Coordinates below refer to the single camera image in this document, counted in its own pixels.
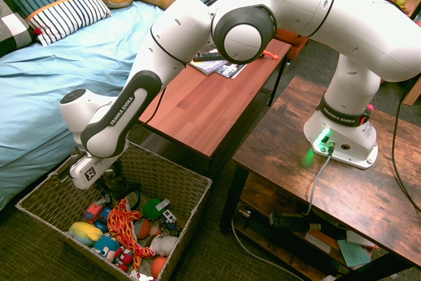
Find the yellow toy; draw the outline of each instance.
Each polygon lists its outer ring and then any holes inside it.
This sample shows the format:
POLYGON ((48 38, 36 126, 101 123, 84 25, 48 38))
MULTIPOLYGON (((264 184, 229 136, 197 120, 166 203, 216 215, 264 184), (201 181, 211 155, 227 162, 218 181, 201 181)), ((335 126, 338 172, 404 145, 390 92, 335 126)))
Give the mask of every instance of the yellow toy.
POLYGON ((99 228, 85 222, 73 223, 67 234, 87 246, 93 246, 99 237, 103 235, 99 228))

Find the franka emika robot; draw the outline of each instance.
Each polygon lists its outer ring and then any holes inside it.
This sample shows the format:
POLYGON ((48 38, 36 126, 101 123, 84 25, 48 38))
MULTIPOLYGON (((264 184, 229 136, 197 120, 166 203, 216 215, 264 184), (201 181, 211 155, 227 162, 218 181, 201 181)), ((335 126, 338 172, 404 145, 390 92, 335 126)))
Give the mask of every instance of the franka emika robot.
POLYGON ((421 28, 396 6, 386 0, 217 0, 209 6, 177 0, 152 25, 118 97, 78 89, 60 102, 82 152, 70 168, 76 187, 89 188, 123 154, 131 126, 200 49, 214 43, 226 60, 250 63, 277 27, 340 53, 304 135, 321 155, 328 136, 332 158, 370 167, 378 146, 369 103, 380 77, 399 82, 421 72, 421 28))

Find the orange plush toy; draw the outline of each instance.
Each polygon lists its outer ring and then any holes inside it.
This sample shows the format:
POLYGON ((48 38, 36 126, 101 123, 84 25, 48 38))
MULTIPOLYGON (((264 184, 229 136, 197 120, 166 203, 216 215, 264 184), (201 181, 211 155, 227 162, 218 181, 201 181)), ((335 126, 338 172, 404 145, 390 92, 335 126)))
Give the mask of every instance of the orange plush toy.
POLYGON ((149 247, 142 247, 137 243, 134 233, 134 220, 139 220, 142 214, 131 211, 126 198, 122 199, 110 212, 107 226, 111 236, 134 254, 133 269, 138 271, 142 258, 154 257, 155 252, 149 247))

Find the wicker basket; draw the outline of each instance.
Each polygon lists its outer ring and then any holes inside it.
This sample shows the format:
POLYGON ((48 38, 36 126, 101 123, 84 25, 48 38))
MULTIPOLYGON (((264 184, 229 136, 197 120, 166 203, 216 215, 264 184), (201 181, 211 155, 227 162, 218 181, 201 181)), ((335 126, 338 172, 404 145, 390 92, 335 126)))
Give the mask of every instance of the wicker basket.
MULTIPOLYGON (((212 181, 133 143, 130 143, 129 149, 121 156, 121 161, 124 177, 128 181, 141 183, 142 196, 167 198, 171 201, 169 209, 174 214, 188 218, 173 252, 157 278, 157 281, 168 280, 197 229, 212 181)), ((101 196, 92 187, 79 190, 68 176, 61 180, 62 176, 59 176, 69 164, 70 160, 67 160, 52 172, 34 191, 20 200, 16 207, 47 225, 61 240, 118 280, 132 280, 128 273, 96 255, 89 247, 66 233, 72 223, 83 219, 83 213, 90 203, 101 196)), ((143 262, 139 271, 150 275, 150 268, 147 267, 147 271, 144 271, 142 266, 143 262)))

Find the black and white checkered pillow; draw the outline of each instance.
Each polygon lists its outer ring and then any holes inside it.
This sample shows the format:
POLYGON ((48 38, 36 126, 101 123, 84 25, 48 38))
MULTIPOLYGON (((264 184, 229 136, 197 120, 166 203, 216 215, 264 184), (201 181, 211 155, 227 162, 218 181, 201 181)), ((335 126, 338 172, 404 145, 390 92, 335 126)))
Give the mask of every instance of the black and white checkered pillow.
POLYGON ((11 0, 0 0, 0 57, 31 44, 36 36, 11 0))

